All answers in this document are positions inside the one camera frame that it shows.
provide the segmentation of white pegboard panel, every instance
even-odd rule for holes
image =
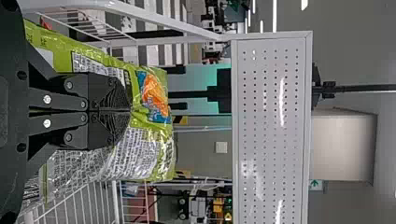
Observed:
[[[306,223],[311,46],[300,36],[233,42],[236,223]]]

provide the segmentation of product package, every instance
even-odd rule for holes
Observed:
[[[46,201],[92,181],[165,181],[173,177],[176,152],[167,74],[122,62],[102,50],[25,21],[26,38],[58,73],[92,72],[117,77],[126,88],[132,118],[115,147],[57,151],[40,170]]]

